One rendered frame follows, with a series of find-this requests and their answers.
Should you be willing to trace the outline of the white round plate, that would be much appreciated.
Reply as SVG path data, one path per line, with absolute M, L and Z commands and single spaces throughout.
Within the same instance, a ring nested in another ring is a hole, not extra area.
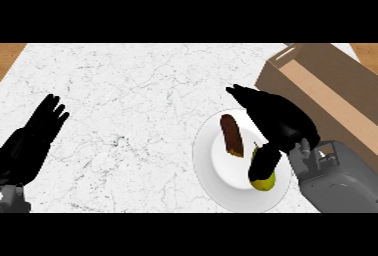
M 220 119 L 229 114 L 236 121 L 244 143 L 244 157 L 226 151 Z M 255 146 L 267 142 L 244 109 L 216 113 L 202 124 L 193 143 L 193 169 L 201 186 L 217 204 L 233 212 L 266 212 L 281 202 L 291 183 L 292 168 L 282 155 L 275 168 L 275 186 L 258 191 L 250 184 L 248 169 Z

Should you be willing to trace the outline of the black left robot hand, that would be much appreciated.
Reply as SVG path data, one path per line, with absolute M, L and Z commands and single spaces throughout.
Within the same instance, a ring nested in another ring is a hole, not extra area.
M 68 117 L 59 97 L 49 94 L 0 147 L 0 185 L 27 185 L 35 179 Z

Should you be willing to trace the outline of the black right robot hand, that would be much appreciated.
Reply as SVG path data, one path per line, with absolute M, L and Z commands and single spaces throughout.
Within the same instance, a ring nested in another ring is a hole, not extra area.
M 320 142 L 314 122 L 300 107 L 281 95 L 235 84 L 226 88 L 236 102 L 247 109 L 267 143 L 257 149 L 251 160 L 250 181 L 266 180 L 276 168 L 282 153 L 292 168 L 306 171 L 304 160 Z

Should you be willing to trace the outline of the brown cardboard box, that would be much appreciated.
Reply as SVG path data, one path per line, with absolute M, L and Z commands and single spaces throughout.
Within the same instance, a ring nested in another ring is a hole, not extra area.
M 332 44 L 295 43 L 266 61 L 255 87 L 295 103 L 320 138 L 343 142 L 378 172 L 378 74 Z

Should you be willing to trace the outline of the yellow-green pear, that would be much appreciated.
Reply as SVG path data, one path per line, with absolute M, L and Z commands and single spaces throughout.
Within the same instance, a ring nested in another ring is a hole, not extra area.
M 255 148 L 252 151 L 251 160 L 254 160 L 255 153 L 260 148 L 255 142 L 254 142 L 254 144 L 255 144 Z M 273 171 L 270 177 L 266 180 L 255 180 L 250 183 L 258 191 L 269 191 L 275 186 L 275 181 L 276 181 L 276 177 L 275 177 L 275 171 Z

